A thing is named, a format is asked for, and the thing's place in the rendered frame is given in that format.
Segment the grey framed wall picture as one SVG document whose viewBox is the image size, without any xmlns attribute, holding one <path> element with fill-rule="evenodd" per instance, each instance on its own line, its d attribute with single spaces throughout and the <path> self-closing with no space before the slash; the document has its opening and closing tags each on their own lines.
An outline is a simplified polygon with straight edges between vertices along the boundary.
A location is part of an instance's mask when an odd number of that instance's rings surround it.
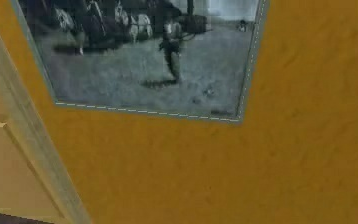
<svg viewBox="0 0 358 224">
<path fill-rule="evenodd" d="M 9 0 L 54 104 L 239 122 L 270 0 Z"/>
</svg>

